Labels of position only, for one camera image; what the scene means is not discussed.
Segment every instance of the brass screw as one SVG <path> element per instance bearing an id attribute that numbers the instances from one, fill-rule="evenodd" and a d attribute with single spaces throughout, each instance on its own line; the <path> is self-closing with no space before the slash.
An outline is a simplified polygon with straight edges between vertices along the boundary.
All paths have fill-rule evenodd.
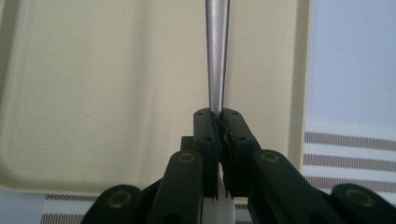
<path id="1" fill-rule="evenodd" d="M 370 195 L 358 189 L 347 189 L 346 196 L 348 197 L 348 199 L 363 207 L 372 207 L 375 205 L 375 201 Z"/>
<path id="2" fill-rule="evenodd" d="M 112 208 L 121 208 L 132 200 L 132 195 L 126 190 L 119 190 L 113 193 L 107 200 L 108 206 Z"/>
<path id="3" fill-rule="evenodd" d="M 182 153 L 178 156 L 178 160 L 184 163 L 195 161 L 194 155 L 190 153 Z"/>
<path id="4" fill-rule="evenodd" d="M 279 161 L 279 157 L 271 152 L 264 152 L 262 153 L 262 159 L 269 162 L 277 162 Z"/>

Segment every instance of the mounting hole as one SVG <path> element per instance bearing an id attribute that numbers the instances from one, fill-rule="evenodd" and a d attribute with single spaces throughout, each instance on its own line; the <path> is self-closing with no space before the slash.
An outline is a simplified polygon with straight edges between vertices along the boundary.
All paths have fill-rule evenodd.
<path id="1" fill-rule="evenodd" d="M 370 195 L 358 190 L 358 189 L 347 189 L 346 196 L 349 200 L 363 206 L 363 207 L 372 207 L 375 204 L 375 201 Z"/>
<path id="2" fill-rule="evenodd" d="M 132 195 L 126 190 L 119 190 L 113 193 L 107 200 L 108 206 L 112 208 L 121 208 L 132 200 Z"/>
<path id="3" fill-rule="evenodd" d="M 178 214 L 172 213 L 163 219 L 163 224 L 178 224 L 181 223 L 180 216 Z"/>
<path id="4" fill-rule="evenodd" d="M 279 157 L 271 152 L 264 152 L 262 153 L 262 159 L 269 162 L 276 162 L 279 160 Z"/>
<path id="5" fill-rule="evenodd" d="M 187 162 L 195 161 L 195 157 L 190 153 L 183 153 L 178 156 L 178 160 L 187 163 Z"/>
<path id="6" fill-rule="evenodd" d="M 313 224 L 327 224 L 328 221 L 325 216 L 319 213 L 313 213 L 309 216 L 309 221 Z"/>

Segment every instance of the silver metal rod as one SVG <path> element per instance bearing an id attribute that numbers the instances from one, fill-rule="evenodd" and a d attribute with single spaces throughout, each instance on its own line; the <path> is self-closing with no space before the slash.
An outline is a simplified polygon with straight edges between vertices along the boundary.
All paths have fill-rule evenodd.
<path id="1" fill-rule="evenodd" d="M 206 0 L 209 108 L 218 118 L 223 108 L 230 0 Z"/>

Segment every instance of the cream plastic tray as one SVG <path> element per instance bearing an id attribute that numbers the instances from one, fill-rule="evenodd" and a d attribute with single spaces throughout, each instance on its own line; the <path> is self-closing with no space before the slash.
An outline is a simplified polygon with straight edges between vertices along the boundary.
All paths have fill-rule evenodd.
<path id="1" fill-rule="evenodd" d="M 161 178 L 208 107 L 205 1 L 2 0 L 0 185 Z M 232 1 L 225 106 L 301 166 L 309 1 Z"/>

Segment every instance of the striped cloth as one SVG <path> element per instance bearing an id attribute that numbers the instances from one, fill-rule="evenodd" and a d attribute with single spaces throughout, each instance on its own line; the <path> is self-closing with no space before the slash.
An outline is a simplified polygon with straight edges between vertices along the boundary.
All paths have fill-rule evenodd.
<path id="1" fill-rule="evenodd" d="M 354 183 L 396 205 L 396 129 L 308 119 L 303 174 L 327 193 L 337 184 Z M 41 223 L 79 223 L 95 199 L 47 195 Z M 234 209 L 235 223 L 252 223 L 246 204 L 237 203 Z"/>

